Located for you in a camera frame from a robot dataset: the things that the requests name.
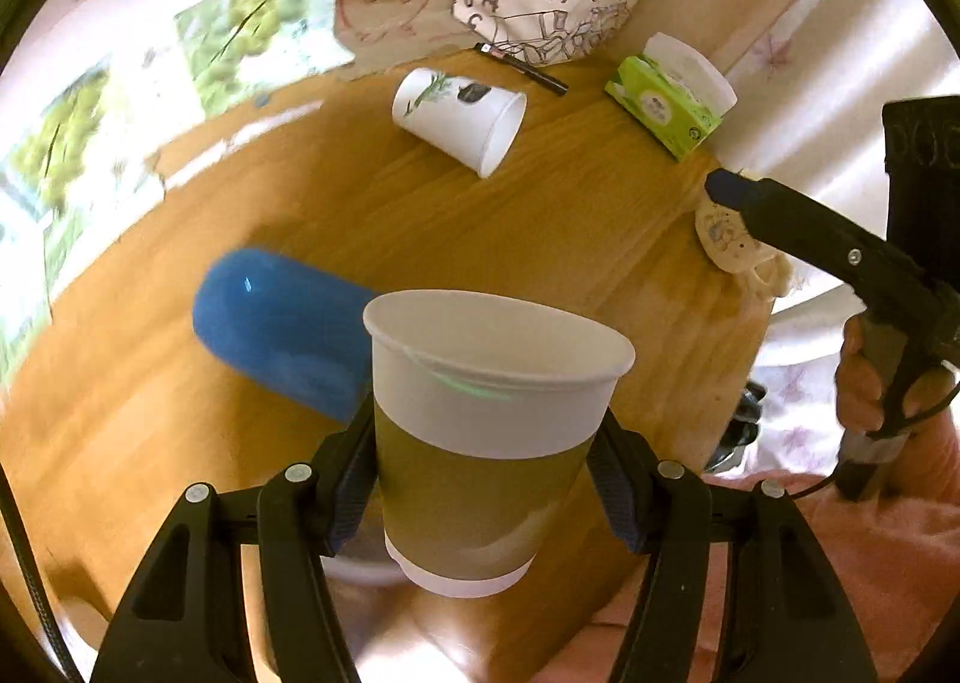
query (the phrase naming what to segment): hand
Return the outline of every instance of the hand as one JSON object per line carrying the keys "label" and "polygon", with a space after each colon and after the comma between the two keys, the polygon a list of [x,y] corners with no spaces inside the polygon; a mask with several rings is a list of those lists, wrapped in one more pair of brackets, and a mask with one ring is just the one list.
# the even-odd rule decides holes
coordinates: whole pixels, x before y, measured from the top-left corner
{"label": "hand", "polygon": [[[852,432],[875,432],[883,424],[883,383],[861,354],[860,316],[847,320],[837,368],[837,420]],[[904,415],[912,417],[942,402],[954,386],[953,374],[943,367],[925,373],[904,399]],[[906,496],[947,501],[960,484],[960,447],[950,410],[920,424],[894,462],[888,487]]]}

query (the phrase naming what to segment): screw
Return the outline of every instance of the screw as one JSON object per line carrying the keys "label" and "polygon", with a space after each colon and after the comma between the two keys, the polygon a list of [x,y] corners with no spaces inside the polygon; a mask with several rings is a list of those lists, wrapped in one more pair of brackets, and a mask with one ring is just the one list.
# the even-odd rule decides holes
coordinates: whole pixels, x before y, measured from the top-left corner
{"label": "screw", "polygon": [[210,488],[208,485],[204,485],[202,482],[196,482],[186,489],[184,494],[184,499],[189,501],[190,504],[199,504],[200,501],[206,501],[206,498],[210,495]]}
{"label": "screw", "polygon": [[678,464],[676,461],[661,461],[656,464],[656,470],[661,477],[666,477],[668,480],[679,480],[686,471],[683,464]]}
{"label": "screw", "polygon": [[310,480],[310,475],[313,475],[313,470],[307,464],[294,464],[288,466],[287,471],[283,472],[283,476],[289,482],[304,482]]}
{"label": "screw", "polygon": [[763,492],[763,496],[770,496],[771,499],[782,499],[786,494],[784,486],[776,480],[763,480],[760,483],[760,490]]}

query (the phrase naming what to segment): overturned paper cup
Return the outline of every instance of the overturned paper cup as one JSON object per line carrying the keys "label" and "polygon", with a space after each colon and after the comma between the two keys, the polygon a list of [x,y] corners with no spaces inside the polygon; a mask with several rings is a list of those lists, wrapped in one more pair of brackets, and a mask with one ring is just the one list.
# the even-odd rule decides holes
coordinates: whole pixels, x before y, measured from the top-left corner
{"label": "overturned paper cup", "polygon": [[418,68],[397,90],[392,114],[400,128],[486,178],[514,143],[526,107],[523,93]]}
{"label": "overturned paper cup", "polygon": [[529,301],[406,290],[368,304],[387,551],[411,581],[486,597],[532,563],[634,348]]}

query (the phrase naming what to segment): black logo on cup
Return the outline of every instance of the black logo on cup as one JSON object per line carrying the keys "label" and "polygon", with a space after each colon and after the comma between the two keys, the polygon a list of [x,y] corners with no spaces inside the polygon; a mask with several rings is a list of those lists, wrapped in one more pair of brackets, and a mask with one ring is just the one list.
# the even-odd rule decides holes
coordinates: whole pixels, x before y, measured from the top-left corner
{"label": "black logo on cup", "polygon": [[461,87],[457,93],[457,99],[465,104],[475,104],[490,91],[490,87],[482,85],[480,82],[471,82],[466,87]]}

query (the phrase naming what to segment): wooden table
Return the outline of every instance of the wooden table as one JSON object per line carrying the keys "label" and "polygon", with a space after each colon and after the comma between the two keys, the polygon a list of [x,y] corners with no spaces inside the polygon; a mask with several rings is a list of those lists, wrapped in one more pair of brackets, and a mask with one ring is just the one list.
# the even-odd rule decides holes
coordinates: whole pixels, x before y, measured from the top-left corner
{"label": "wooden table", "polygon": [[[114,608],[187,485],[262,483],[335,429],[238,376],[193,335],[205,271],[245,245],[377,290],[467,288],[601,320],[637,348],[613,398],[621,423],[662,457],[706,462],[770,309],[698,245],[691,211],[715,163],[707,154],[676,163],[604,95],[611,63],[553,69],[570,84],[562,99],[474,53],[431,64],[529,95],[520,136],[490,179],[392,125],[408,68],[349,83],[314,77],[264,113],[322,99],[321,109],[168,194],[56,303],[13,387],[0,459],[61,598]],[[241,106],[197,128],[164,150],[160,170],[254,116]],[[405,615],[472,675],[525,680],[633,564],[581,475],[520,584],[477,601],[416,592]],[[29,612],[3,546],[0,571]],[[254,598],[262,657],[259,609]]]}

